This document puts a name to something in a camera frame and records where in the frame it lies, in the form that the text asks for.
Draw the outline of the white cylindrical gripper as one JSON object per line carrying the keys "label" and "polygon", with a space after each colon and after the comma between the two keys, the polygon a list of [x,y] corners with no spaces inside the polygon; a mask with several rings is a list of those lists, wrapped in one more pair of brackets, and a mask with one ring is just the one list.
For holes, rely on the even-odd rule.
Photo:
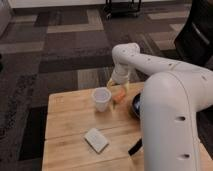
{"label": "white cylindrical gripper", "polygon": [[112,72],[111,78],[107,82],[107,88],[111,88],[112,86],[117,84],[123,84],[125,92],[129,91],[130,87],[130,67],[128,65],[116,65]]}

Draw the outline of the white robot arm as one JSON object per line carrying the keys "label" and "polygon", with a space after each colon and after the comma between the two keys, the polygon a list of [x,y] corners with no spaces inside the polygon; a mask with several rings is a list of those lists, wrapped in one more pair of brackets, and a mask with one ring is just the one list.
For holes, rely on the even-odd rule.
{"label": "white robot arm", "polygon": [[213,71],[144,54],[136,43],[112,49],[110,80],[129,81],[130,70],[148,76],[140,97],[145,171],[201,171],[197,113],[213,106]]}

